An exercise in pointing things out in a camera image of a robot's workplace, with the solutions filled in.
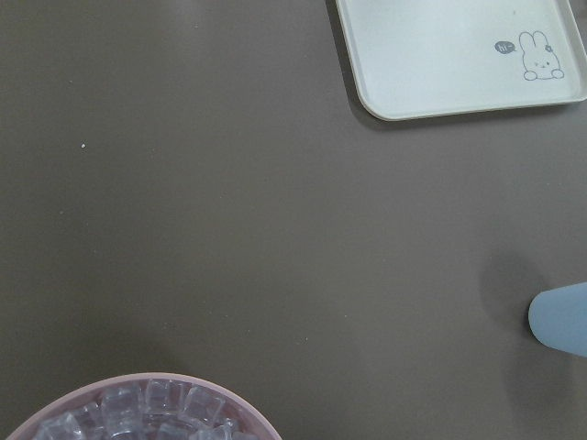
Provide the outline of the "light blue plastic cup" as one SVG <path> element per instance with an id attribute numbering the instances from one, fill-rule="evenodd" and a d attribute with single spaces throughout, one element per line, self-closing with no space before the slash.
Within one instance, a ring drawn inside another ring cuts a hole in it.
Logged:
<path id="1" fill-rule="evenodd" d="M 528 323 L 542 345 L 586 357 L 586 283 L 539 293 L 528 308 Z"/>

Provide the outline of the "pink bowl of ice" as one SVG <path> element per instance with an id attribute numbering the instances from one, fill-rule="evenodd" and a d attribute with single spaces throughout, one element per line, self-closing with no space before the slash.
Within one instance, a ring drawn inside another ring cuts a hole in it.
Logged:
<path id="1" fill-rule="evenodd" d="M 11 439 L 278 439 L 248 402 L 212 382 L 171 373 L 105 379 L 35 413 Z"/>

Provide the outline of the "cream rabbit serving tray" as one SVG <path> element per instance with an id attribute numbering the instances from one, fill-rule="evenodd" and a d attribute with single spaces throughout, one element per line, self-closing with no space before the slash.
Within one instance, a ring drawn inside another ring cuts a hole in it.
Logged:
<path id="1" fill-rule="evenodd" d="M 586 97 L 567 1 L 340 1 L 337 10 L 358 97 L 381 120 Z"/>

